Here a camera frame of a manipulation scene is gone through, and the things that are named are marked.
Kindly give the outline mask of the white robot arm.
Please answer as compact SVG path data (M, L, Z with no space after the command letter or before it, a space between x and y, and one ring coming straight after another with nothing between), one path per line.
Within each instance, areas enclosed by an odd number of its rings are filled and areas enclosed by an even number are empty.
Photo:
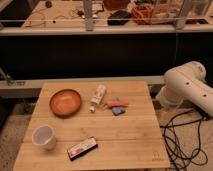
M197 61L169 69L164 74L165 85L156 98L164 108L179 106L189 100L213 117L213 88L205 83L206 69Z

